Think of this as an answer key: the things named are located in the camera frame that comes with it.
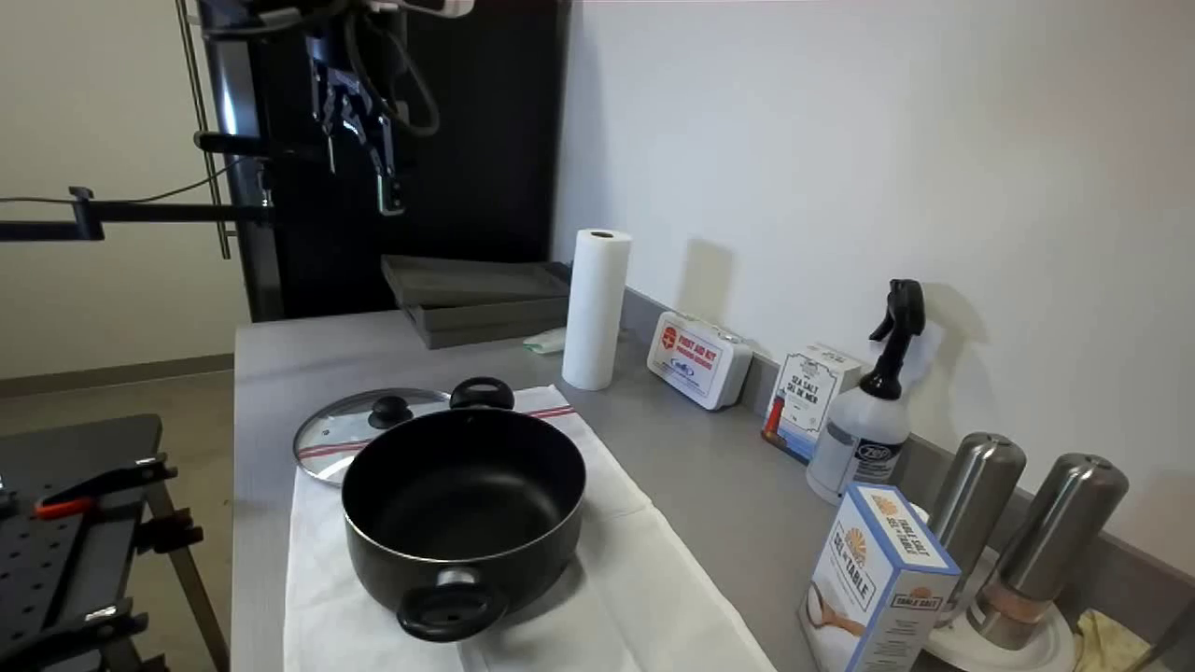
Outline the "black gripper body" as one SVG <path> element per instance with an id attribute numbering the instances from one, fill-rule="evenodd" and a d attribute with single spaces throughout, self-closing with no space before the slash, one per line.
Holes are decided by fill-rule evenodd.
<path id="1" fill-rule="evenodd" d="M 311 34 L 311 95 L 313 122 L 326 133 L 349 129 L 374 163 L 396 162 L 391 137 L 391 103 L 382 96 L 382 87 L 370 78 L 355 34 Z"/>

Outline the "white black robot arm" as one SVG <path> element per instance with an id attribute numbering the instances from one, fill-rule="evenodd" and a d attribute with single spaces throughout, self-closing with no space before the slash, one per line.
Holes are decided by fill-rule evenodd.
<path id="1" fill-rule="evenodd" d="M 374 210 L 403 212 L 399 146 L 440 129 L 440 103 L 411 57 L 406 20 L 457 24 L 476 0 L 318 0 L 306 20 L 313 122 L 329 137 L 329 171 L 339 171 L 333 133 L 349 129 L 374 167 Z"/>

